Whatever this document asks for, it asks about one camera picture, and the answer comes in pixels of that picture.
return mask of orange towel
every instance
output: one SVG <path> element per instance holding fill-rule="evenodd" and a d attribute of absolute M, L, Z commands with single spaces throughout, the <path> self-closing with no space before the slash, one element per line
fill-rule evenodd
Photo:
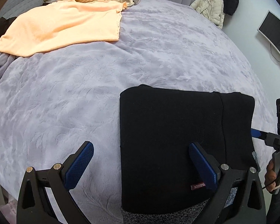
<path fill-rule="evenodd" d="M 58 1 L 21 14 L 0 38 L 0 52 L 31 56 L 71 44 L 118 41 L 127 3 Z"/>

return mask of gray headboard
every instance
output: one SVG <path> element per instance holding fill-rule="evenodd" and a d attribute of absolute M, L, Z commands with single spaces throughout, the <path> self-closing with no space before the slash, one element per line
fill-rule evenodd
<path fill-rule="evenodd" d="M 0 10 L 0 17 L 17 17 L 28 10 L 41 6 L 43 0 L 8 0 Z"/>

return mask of gray speckled fabric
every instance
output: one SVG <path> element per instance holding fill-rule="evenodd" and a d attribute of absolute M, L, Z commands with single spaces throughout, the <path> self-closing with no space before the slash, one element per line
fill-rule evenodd
<path fill-rule="evenodd" d="M 124 224 L 191 224 L 208 200 L 187 209 L 162 215 L 135 214 L 122 209 Z"/>
<path fill-rule="evenodd" d="M 230 206 L 233 203 L 236 193 L 237 193 L 237 187 L 231 188 L 230 193 L 225 202 L 224 208 Z"/>
<path fill-rule="evenodd" d="M 258 158 L 257 158 L 257 153 L 255 151 L 252 152 L 252 156 L 257 164 L 257 171 L 260 172 L 260 166 L 259 166 L 259 162 L 258 162 Z"/>
<path fill-rule="evenodd" d="M 251 95 L 252 127 L 275 131 L 276 117 L 251 65 L 195 10 L 141 0 L 122 12 L 120 27 L 118 42 L 20 57 L 3 74 L 0 184 L 14 197 L 28 166 L 51 168 L 89 140 L 94 156 L 71 194 L 91 223 L 122 223 L 119 95 L 140 84 Z M 254 146 L 264 169 L 272 150 L 261 140 Z"/>

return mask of metal screw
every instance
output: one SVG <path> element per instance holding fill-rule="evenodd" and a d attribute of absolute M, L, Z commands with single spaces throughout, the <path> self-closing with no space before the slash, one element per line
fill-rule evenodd
<path fill-rule="evenodd" d="M 223 164 L 221 165 L 221 168 L 222 168 L 223 170 L 228 170 L 228 169 L 229 169 L 229 166 L 228 166 L 227 164 L 223 163 Z"/>
<path fill-rule="evenodd" d="M 250 167 L 250 172 L 251 173 L 256 173 L 256 169 L 254 167 Z"/>
<path fill-rule="evenodd" d="M 30 173 L 30 172 L 32 172 L 32 170 L 33 170 L 33 167 L 28 167 L 28 168 L 26 169 L 26 172 L 27 172 L 27 173 Z"/>
<path fill-rule="evenodd" d="M 58 170 L 61 168 L 61 164 L 60 163 L 56 163 L 54 166 L 53 166 L 54 169 Z"/>

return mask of blue textured grip pad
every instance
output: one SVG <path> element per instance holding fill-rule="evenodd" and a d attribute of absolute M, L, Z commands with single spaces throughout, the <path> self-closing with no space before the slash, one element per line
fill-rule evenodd
<path fill-rule="evenodd" d="M 64 187 L 67 190 L 74 189 L 77 186 L 82 174 L 93 157 L 93 153 L 93 144 L 89 142 L 65 174 Z"/>
<path fill-rule="evenodd" d="M 261 136 L 261 132 L 259 130 L 255 130 L 251 128 L 251 136 L 254 138 L 259 138 Z"/>
<path fill-rule="evenodd" d="M 218 187 L 217 175 L 194 143 L 189 145 L 189 156 L 206 188 L 215 192 Z"/>

